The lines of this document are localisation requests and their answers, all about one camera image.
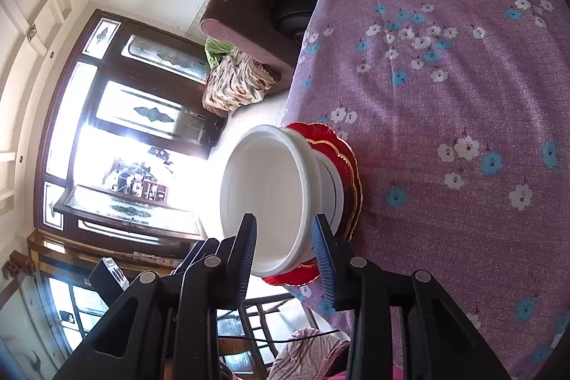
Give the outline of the leaf patterned blanket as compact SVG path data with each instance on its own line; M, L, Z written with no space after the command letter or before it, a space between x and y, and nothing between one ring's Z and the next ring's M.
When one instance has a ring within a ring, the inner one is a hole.
M278 77L243 51L226 54L206 81L203 107L225 118L240 107L264 99Z

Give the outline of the wooden chair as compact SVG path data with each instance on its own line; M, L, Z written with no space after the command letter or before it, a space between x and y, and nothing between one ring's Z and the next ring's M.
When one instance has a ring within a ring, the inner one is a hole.
M217 312L220 358L237 376L265 379L294 332L317 329L311 309L287 291L244 300L239 309Z

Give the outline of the wooden glass door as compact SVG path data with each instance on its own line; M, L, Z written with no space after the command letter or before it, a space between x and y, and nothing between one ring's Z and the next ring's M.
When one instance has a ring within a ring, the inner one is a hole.
M200 45L93 11L46 113L37 229L148 248L204 237L206 163L223 127L202 105L208 75Z

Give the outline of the green cloth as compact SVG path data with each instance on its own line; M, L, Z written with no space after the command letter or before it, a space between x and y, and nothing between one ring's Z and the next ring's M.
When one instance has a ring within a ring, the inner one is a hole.
M215 38L208 37L204 46L205 54L209 63L209 68L213 71L220 65L223 58L233 53L236 46L232 43L219 41Z

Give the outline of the red plate with sticker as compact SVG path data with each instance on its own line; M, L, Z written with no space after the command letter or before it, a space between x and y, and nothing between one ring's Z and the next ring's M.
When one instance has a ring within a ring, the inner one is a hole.
M356 157L348 144L336 136L320 141L308 139L307 142L314 150L328 157L340 174L344 186L344 210L335 235L351 241L363 202Z

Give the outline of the large white bowl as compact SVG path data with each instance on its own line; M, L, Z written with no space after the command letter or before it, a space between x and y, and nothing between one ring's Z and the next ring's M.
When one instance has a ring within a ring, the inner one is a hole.
M331 232L335 234L344 210L344 186L340 174L328 157L317 151L316 159L321 180L321 199L317 213L326 216Z

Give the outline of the large red pleated plate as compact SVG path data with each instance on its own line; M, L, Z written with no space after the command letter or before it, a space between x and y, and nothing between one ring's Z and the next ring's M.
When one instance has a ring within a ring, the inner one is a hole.
M363 203L361 178L352 148L326 124L307 124L297 121L288 124L287 128L304 136L314 150L325 155L334 164L339 173L345 196L343 214L334 235L350 242L361 216ZM271 286L305 286L318 277L318 264L313 258L304 259L297 268L287 273L263 278L263 281Z

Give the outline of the purple floral tablecloth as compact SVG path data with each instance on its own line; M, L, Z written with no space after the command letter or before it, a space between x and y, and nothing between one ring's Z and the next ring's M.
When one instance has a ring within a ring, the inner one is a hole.
M513 379L569 324L564 0L318 0L284 124L357 158L354 251L431 272Z

